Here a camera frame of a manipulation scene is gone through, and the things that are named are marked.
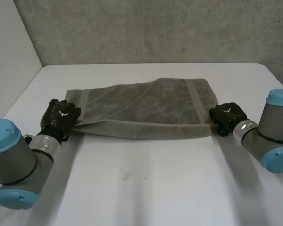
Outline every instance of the concrete wall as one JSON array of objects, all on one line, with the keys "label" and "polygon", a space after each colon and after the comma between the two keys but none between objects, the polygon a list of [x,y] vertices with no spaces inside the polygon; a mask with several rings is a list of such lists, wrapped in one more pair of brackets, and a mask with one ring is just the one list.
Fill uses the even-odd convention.
[{"label": "concrete wall", "polygon": [[283,0],[14,0],[43,64],[258,62],[283,83]]},{"label": "concrete wall", "polygon": [[13,0],[0,0],[0,117],[41,68]]}]

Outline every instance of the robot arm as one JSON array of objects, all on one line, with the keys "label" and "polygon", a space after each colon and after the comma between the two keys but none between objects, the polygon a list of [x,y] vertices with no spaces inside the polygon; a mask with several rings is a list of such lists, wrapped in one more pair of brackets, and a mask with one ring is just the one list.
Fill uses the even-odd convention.
[{"label": "robot arm", "polygon": [[235,103],[217,105],[209,112],[221,136],[233,133],[264,168],[283,173],[283,89],[269,93],[259,125]]},{"label": "robot arm", "polygon": [[80,113],[74,104],[52,100],[29,145],[12,121],[0,119],[0,205],[16,210],[34,205]]}]

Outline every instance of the light blue cap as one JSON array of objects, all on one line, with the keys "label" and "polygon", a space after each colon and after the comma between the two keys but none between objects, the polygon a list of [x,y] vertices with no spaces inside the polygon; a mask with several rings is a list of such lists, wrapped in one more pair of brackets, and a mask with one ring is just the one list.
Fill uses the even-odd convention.
[{"label": "light blue cap", "polygon": [[269,105],[283,107],[283,89],[275,89],[269,92],[266,99]]},{"label": "light blue cap", "polygon": [[15,146],[21,138],[20,130],[7,119],[0,119],[0,153]]},{"label": "light blue cap", "polygon": [[283,147],[267,152],[260,161],[261,165],[272,173],[283,173]]},{"label": "light blue cap", "polygon": [[27,210],[33,207],[39,195],[21,189],[1,189],[0,205],[14,210]]}]

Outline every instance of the gray towel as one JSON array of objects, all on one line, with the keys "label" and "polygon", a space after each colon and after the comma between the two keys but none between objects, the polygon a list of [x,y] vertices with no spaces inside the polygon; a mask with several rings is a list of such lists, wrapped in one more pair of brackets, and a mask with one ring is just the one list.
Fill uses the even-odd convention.
[{"label": "gray towel", "polygon": [[106,88],[68,90],[82,110],[74,131],[133,139],[191,139],[211,134],[218,102],[205,79],[160,78]]}]

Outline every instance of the white table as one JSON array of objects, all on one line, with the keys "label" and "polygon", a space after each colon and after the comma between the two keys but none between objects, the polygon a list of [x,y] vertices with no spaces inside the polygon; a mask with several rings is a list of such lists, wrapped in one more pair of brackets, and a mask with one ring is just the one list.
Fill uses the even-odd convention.
[{"label": "white table", "polygon": [[[219,103],[259,122],[278,80],[260,64],[44,67],[5,118],[36,134],[48,102],[68,89],[204,78]],[[262,168],[233,137],[128,140],[73,134],[31,210],[0,206],[0,226],[283,226],[283,174]]]}]

